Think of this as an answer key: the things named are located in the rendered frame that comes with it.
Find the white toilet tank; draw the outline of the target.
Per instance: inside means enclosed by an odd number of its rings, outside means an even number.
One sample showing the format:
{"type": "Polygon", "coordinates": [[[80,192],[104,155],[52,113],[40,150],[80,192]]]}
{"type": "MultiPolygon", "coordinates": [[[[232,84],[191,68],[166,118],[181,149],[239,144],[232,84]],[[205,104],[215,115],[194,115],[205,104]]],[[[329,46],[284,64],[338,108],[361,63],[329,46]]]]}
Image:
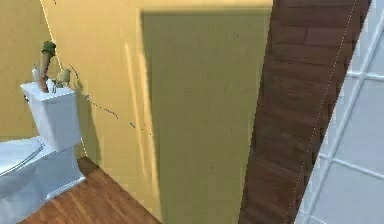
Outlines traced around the white toilet tank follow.
{"type": "Polygon", "coordinates": [[[28,99],[38,133],[56,151],[62,151],[81,142],[77,112],[77,92],[68,87],[56,87],[48,79],[49,92],[40,90],[36,82],[21,84],[28,99]]]}

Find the white toilet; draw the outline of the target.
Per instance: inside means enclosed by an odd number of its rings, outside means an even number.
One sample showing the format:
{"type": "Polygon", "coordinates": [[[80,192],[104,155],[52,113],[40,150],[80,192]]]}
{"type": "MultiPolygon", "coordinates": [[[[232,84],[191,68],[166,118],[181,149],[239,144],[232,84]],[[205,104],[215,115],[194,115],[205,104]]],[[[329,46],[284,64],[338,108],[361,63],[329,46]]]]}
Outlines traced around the white toilet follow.
{"type": "Polygon", "coordinates": [[[39,137],[0,142],[0,224],[18,224],[84,180],[73,147],[58,152],[39,137]]]}

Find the brown stick with green top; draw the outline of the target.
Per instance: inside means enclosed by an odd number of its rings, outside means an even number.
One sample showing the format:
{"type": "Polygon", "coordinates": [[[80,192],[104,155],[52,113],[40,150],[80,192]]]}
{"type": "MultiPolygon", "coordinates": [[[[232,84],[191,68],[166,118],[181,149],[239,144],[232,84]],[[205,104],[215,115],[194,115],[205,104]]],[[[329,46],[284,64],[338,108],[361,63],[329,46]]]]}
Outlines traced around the brown stick with green top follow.
{"type": "Polygon", "coordinates": [[[45,41],[43,43],[43,47],[41,50],[42,60],[40,62],[40,76],[39,76],[39,84],[40,89],[44,93],[48,93],[48,87],[46,81],[48,79],[47,71],[49,68],[50,60],[55,55],[56,52],[56,44],[51,41],[45,41]]]}

